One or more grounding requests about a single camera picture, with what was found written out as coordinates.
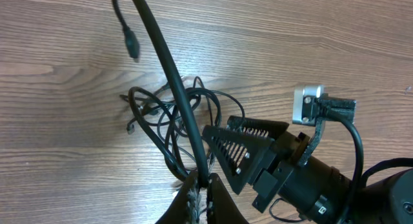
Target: metal screw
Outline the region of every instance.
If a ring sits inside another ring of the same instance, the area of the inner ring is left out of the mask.
[[[327,209],[326,209],[325,207],[321,207],[321,208],[318,210],[318,212],[319,212],[320,214],[324,214],[326,211],[327,211]]]
[[[311,102],[311,97],[304,98],[304,103],[308,104]]]
[[[405,211],[406,211],[408,214],[413,214],[413,205],[412,205],[411,203],[405,202],[405,203],[403,204],[403,208],[405,209]]]

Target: screw head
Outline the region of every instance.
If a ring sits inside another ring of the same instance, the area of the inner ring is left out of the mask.
[[[304,103],[308,104],[311,102],[311,97],[304,98]]]
[[[410,202],[405,202],[403,208],[408,214],[413,214],[413,205]]]

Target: slotted vent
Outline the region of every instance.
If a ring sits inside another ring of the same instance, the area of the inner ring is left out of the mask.
[[[267,137],[268,136],[268,131],[267,130],[261,130],[261,129],[250,128],[250,127],[244,127],[243,132],[244,132],[244,134],[249,134],[249,135],[252,135],[252,136],[259,136],[259,137]]]
[[[219,151],[224,155],[225,161],[231,168],[238,167],[242,156],[247,153],[247,149],[242,144],[221,139],[220,137],[212,137],[212,141],[214,141]]]

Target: black plastic part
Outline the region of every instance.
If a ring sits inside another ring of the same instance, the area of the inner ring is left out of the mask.
[[[258,179],[258,176],[260,176],[260,173],[264,170],[268,170],[271,165],[274,164],[274,160],[276,159],[277,154],[269,150],[267,153],[265,153],[263,159],[261,162],[259,162],[258,168],[254,171],[254,173],[251,175],[250,180],[248,183],[250,185],[254,185],[256,180]]]
[[[356,114],[356,100],[321,96],[317,102],[321,107],[328,107],[328,109],[344,116],[351,123],[354,122],[354,116]]]
[[[314,135],[308,142],[308,144],[305,146],[304,152],[302,153],[301,157],[297,161],[298,166],[304,167],[304,165],[307,163],[308,159],[311,157],[311,154],[313,153],[313,151],[316,149],[316,147],[320,143],[321,137],[323,137],[324,128],[325,128],[324,118],[322,117],[317,118],[316,130],[314,132]]]
[[[299,133],[297,138],[301,142],[298,145],[297,149],[294,151],[294,153],[291,155],[290,161],[293,165],[303,167],[307,163],[307,160],[309,159],[312,153],[308,151],[308,146],[310,145],[310,137],[301,132]]]
[[[211,173],[210,181],[206,198],[208,206],[212,206],[206,212],[208,224],[248,224],[248,221],[238,210],[219,176],[216,173]]]
[[[236,194],[242,191],[265,152],[274,143],[271,138],[244,135],[211,126],[204,128],[203,137]],[[249,153],[248,158],[244,157],[246,153]]]
[[[413,214],[413,169],[405,170],[364,188],[354,201],[355,224],[410,224]]]
[[[291,173],[293,172],[293,167],[286,161],[282,161],[277,169],[272,173],[273,179],[269,179],[269,173],[264,171],[260,176],[257,184],[268,184],[270,188],[263,189],[263,186],[257,187],[254,185],[254,190],[258,192],[258,196],[255,198],[252,206],[255,207],[261,213],[264,212],[274,196],[279,192],[281,187],[285,184],[287,179],[290,177]]]
[[[131,31],[131,29],[127,28],[123,31],[123,34],[125,35],[125,46],[128,50],[129,56],[132,59],[137,60],[139,58],[140,47],[135,33]]]
[[[181,76],[176,68],[174,59],[169,52],[168,46],[166,45],[165,39],[159,29],[156,20],[149,9],[148,4],[145,0],[132,0],[141,16],[142,22],[145,25],[146,31],[148,32],[149,38],[155,48],[156,54],[162,65],[166,78],[168,79],[168,84],[174,95],[176,105],[181,114],[183,124],[185,126],[186,132],[188,134],[189,141],[192,146],[192,151],[196,158],[196,165],[199,172],[198,183],[201,187],[208,186],[208,164],[207,157],[205,156],[205,151],[201,139],[201,134],[199,133],[194,113],[192,112],[188,96],[185,92]]]
[[[314,127],[316,125],[317,117],[320,113],[321,107],[317,103],[318,98],[316,98],[315,96],[306,96],[306,97],[303,97],[303,99],[306,99],[308,97],[311,98],[311,101],[309,103],[303,102],[301,118],[303,117],[308,118],[308,121],[306,123],[303,123],[303,125]]]
[[[190,214],[187,209],[187,203],[189,201],[188,192],[194,187],[198,187],[197,184],[197,172],[193,171],[186,177],[181,189],[179,189],[173,202],[170,204],[168,210],[162,215],[162,217],[156,222],[157,224],[169,224],[169,223],[188,223],[190,220]]]
[[[240,130],[248,135],[271,137],[277,139],[284,133],[289,124],[282,121],[268,121],[260,119],[252,119],[237,116],[230,116],[227,121],[228,128],[231,130]]]

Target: tangled cable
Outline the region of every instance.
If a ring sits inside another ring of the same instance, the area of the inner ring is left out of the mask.
[[[199,85],[201,86],[201,88],[196,87],[197,81],[199,82]],[[170,86],[168,83],[162,86],[159,90],[155,91],[154,93],[150,93],[140,87],[132,87],[129,90],[129,93],[127,96],[120,95],[120,98],[129,103],[130,108],[132,112],[134,113],[134,118],[128,122],[127,127],[126,127],[126,130],[128,131],[128,133],[131,134],[134,132],[135,130],[134,122],[137,121],[139,126],[145,132],[145,134],[148,135],[148,137],[155,143],[156,147],[164,155],[165,163],[168,169],[171,171],[171,173],[173,173],[173,175],[177,179],[184,181],[186,177],[189,175],[189,172],[192,170],[196,170],[197,168],[196,167],[185,168],[182,162],[182,159],[181,159],[180,151],[186,154],[193,161],[196,161],[196,160],[195,160],[195,157],[191,153],[189,153],[182,147],[179,147],[177,144],[177,139],[179,138],[179,136],[188,137],[188,135],[186,133],[185,126],[183,124],[181,116],[178,115],[178,109],[177,109],[175,101],[161,101],[157,97],[157,95],[159,95],[160,93],[168,89],[170,89]],[[195,77],[194,84],[192,85],[192,87],[186,88],[185,91],[190,101],[195,100],[195,103],[191,106],[192,111],[194,111],[201,103],[201,96],[206,97],[206,102],[208,105],[208,112],[210,116],[210,124],[212,126],[219,127],[221,124],[221,120],[222,120],[221,105],[219,104],[219,100],[216,94],[226,96],[230,98],[231,100],[233,100],[239,106],[241,113],[242,113],[242,118],[245,118],[244,108],[237,99],[235,99],[231,95],[228,95],[224,92],[206,89],[201,78],[199,78],[198,76]],[[135,97],[136,92],[139,92],[147,96],[147,98]],[[215,119],[213,118],[213,115],[212,115],[212,107],[210,104],[210,100],[215,104],[217,108]],[[143,103],[138,105],[136,101],[142,101]],[[152,103],[155,103],[156,106],[151,107],[150,104]],[[159,116],[159,120],[157,123],[148,122],[144,118],[148,114],[157,115],[160,110],[162,111],[162,113]],[[168,116],[169,121],[163,122],[163,119],[165,118],[165,116]],[[161,127],[163,126],[168,126],[165,137],[163,137],[161,134]],[[157,134],[150,127],[156,127]],[[215,162],[215,157],[213,153],[211,153],[210,150],[208,150],[207,159],[208,159],[208,166],[209,166],[208,171],[210,173],[210,171],[212,170],[212,167],[214,166],[214,162]]]

